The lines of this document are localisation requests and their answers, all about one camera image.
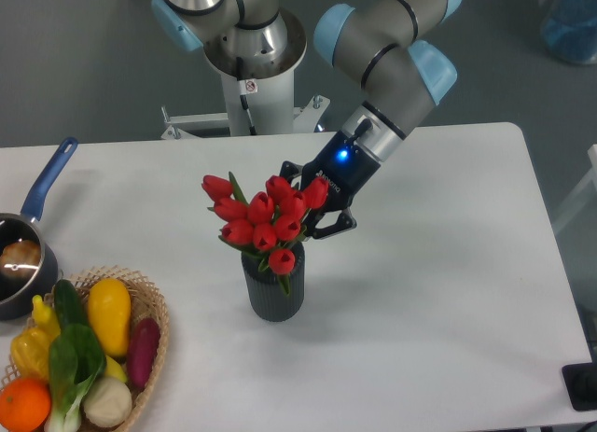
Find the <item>wicker basket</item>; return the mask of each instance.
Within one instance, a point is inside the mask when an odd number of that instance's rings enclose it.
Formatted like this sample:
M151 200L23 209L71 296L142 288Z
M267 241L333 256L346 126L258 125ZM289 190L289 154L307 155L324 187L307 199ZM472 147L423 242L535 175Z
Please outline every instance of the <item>wicker basket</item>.
M87 306L87 299L91 287L98 281L104 278L117 278L126 285L131 294L132 312L131 312L131 330L136 324L146 318L153 317L160 327L160 345L158 347L158 354L153 363L153 369L151 370L151 376L147 382L144 390L139 390L128 383L132 394L132 411L129 417L124 423L112 427L111 429L100 428L91 424L85 415L82 415L83 424L78 429L78 432L105 432L108 430L114 430L117 432L124 432L129 430L135 420L141 414L143 407L147 403L153 387L160 376L161 368L164 364L164 358L166 356L166 350L168 349L168 336L169 336L169 317L168 310L164 297L160 294L158 288L151 283L145 276L140 272L130 271L129 269L121 269L120 267L106 268L101 267L99 269L93 268L89 271L83 271L82 273L71 275L68 278L79 293L83 304ZM53 306L54 298L52 294L46 294L44 302ZM35 321L33 318L27 319L27 325L25 329L34 327ZM2 378L0 391L4 387L17 379L20 374L15 367L12 357L9 358L10 365L6 366L6 375Z

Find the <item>gray floor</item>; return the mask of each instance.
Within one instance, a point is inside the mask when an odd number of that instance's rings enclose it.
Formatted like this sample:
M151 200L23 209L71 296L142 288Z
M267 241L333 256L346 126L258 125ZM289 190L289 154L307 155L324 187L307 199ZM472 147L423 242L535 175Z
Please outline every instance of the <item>gray floor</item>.
M329 130L364 95L311 48L312 32L330 6L373 1L282 0L309 40L297 70L296 103L315 93L330 98ZM157 140L164 130L161 105L171 115L225 111L217 75L200 53L174 48L149 2L0 0L0 147L57 144L67 134L83 143ZM464 0L425 38L452 60L459 79L423 125L518 124L552 215L590 168L597 66L547 54L539 37L547 11L537 0ZM589 311L597 311L596 208L597 200L558 238L576 301Z

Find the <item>metal pot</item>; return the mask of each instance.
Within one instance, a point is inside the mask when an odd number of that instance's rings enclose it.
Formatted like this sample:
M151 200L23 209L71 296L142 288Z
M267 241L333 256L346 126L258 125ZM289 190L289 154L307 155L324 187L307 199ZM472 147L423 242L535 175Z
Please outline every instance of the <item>metal pot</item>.
M51 291L58 280L58 262L35 222L41 218L48 191L78 141L68 137L29 190L19 215L0 213L0 320L26 315L31 299Z

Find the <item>cucumber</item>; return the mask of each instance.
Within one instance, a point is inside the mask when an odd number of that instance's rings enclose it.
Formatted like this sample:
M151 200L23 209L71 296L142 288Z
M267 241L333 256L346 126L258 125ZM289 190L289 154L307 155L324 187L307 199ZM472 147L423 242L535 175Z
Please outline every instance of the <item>cucumber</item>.
M81 298L73 284L66 279L60 280L54 286L54 311L56 311L61 330L73 324L86 327L90 325Z

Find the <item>blue light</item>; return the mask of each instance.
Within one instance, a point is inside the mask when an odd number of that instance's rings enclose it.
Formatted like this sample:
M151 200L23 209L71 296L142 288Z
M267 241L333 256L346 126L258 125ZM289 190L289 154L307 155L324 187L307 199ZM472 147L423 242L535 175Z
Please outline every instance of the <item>blue light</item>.
M346 161L346 159L348 159L348 150L343 149L338 151L338 154L336 154L336 160Z

